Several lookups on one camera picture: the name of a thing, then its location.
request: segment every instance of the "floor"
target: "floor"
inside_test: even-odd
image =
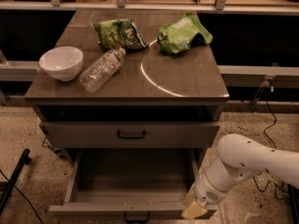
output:
[[[269,103],[277,118],[274,126],[267,130],[277,148],[299,151],[299,104]],[[70,223],[124,223],[111,221],[60,221],[49,213],[52,204],[63,204],[72,166],[49,148],[43,147],[44,134],[39,129],[39,120],[33,109],[23,99],[11,97],[7,104],[0,106],[0,168],[10,177],[22,151],[30,149],[31,163],[25,165],[16,186],[30,200],[39,214],[38,220],[32,207],[15,189],[0,216],[0,224],[70,224]],[[229,102],[221,114],[221,128],[212,148],[208,150],[203,166],[216,156],[215,145],[227,133],[240,133],[266,146],[272,146],[263,131],[274,123],[274,116],[265,102],[258,103],[255,112],[248,102]],[[261,174],[256,176],[260,189],[269,180],[281,184],[274,177]],[[272,183],[263,193],[258,191],[253,178],[234,187],[222,201],[218,211],[207,220],[151,220],[155,224],[288,224],[292,223],[292,212],[288,195],[278,191],[278,200]]]

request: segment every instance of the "white robotic arm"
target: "white robotic arm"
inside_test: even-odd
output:
[[[183,217],[195,218],[206,211],[199,211],[206,205],[216,205],[235,185],[247,181],[260,172],[266,172],[292,186],[299,188],[299,153],[278,150],[247,138],[240,134],[223,136],[217,146],[218,157],[196,178],[195,196],[197,204],[192,207],[196,215]]]

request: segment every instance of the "gray drawer cabinet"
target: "gray drawer cabinet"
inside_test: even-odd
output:
[[[151,41],[182,13],[77,11],[59,45],[82,42],[84,69],[104,50],[82,17],[84,24],[132,18]],[[180,218],[229,95],[209,46],[174,57],[154,44],[127,52],[99,91],[87,93],[78,77],[61,82],[40,71],[25,99],[74,165],[64,204],[50,207],[56,217],[147,220]]]

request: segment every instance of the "green chip bag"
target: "green chip bag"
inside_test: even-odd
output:
[[[209,44],[213,35],[200,23],[197,16],[186,13],[179,19],[159,28],[158,43],[167,54],[178,54],[190,49],[192,42]]]
[[[117,49],[119,46],[125,50],[144,49],[149,45],[132,19],[92,22],[92,27],[105,49]]]

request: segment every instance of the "closed drawer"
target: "closed drawer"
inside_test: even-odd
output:
[[[194,149],[82,149],[59,218],[180,218],[198,167]]]
[[[42,122],[56,147],[208,148],[219,129],[209,122]]]

